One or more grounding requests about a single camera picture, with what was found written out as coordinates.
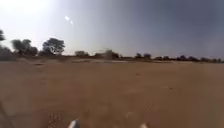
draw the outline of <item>foliage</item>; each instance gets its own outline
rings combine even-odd
[[[166,61],[167,61],[167,60],[170,60],[170,57],[169,57],[169,56],[164,56],[164,57],[163,57],[163,60],[166,60]]]
[[[135,58],[140,59],[140,58],[142,58],[142,55],[140,53],[136,53]]]
[[[149,53],[145,53],[145,54],[143,55],[143,57],[144,57],[145,59],[151,59],[151,54],[149,54]]]
[[[23,41],[18,39],[12,40],[12,46],[19,55],[35,56],[38,53],[37,48],[31,46],[31,41],[29,39],[24,39]]]
[[[196,58],[196,57],[193,57],[193,56],[189,56],[187,60],[188,61],[193,61],[193,62],[199,62],[199,59]]]
[[[163,60],[163,57],[158,56],[158,57],[154,58],[154,60]]]
[[[185,55],[181,55],[180,57],[177,57],[178,61],[187,61],[187,58]]]
[[[64,41],[56,38],[50,38],[43,43],[43,52],[47,54],[61,55],[64,51]]]
[[[3,40],[5,40],[4,33],[2,30],[0,30],[0,41],[3,41]]]
[[[106,50],[105,53],[104,53],[104,56],[105,56],[107,59],[118,59],[118,58],[120,58],[120,57],[119,57],[119,54],[113,52],[113,50],[111,50],[111,49]]]
[[[77,56],[77,57],[88,57],[89,53],[85,52],[85,51],[76,51],[75,56]]]
[[[16,57],[9,48],[0,46],[0,61],[13,61]]]

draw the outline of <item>bush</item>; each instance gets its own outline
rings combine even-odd
[[[112,50],[106,50],[106,52],[104,53],[104,56],[105,56],[106,59],[118,59],[118,58],[120,58],[119,54],[113,52]]]
[[[14,61],[15,55],[7,47],[0,46],[0,61]]]
[[[151,59],[151,55],[148,54],[148,53],[145,53],[143,57],[144,57],[145,59]]]
[[[89,57],[89,53],[85,51],[76,51],[75,56],[77,57]]]
[[[141,58],[142,58],[142,55],[140,53],[136,53],[135,59],[141,59]]]

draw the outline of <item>dirt road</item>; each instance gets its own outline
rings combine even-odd
[[[76,118],[81,128],[224,127],[222,64],[34,63],[0,63],[0,100],[15,128]]]

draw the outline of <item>sandy field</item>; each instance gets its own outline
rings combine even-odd
[[[224,127],[224,64],[38,63],[0,63],[1,107],[15,128]]]

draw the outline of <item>tree canopy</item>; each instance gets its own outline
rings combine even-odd
[[[18,39],[12,40],[12,46],[19,55],[35,56],[38,53],[38,49],[31,46],[31,40],[29,39],[24,39],[23,41]]]
[[[43,43],[43,52],[51,52],[54,55],[61,55],[64,48],[64,41],[56,38],[50,38]]]
[[[2,30],[0,30],[0,41],[3,41],[3,40],[5,40],[4,33]]]

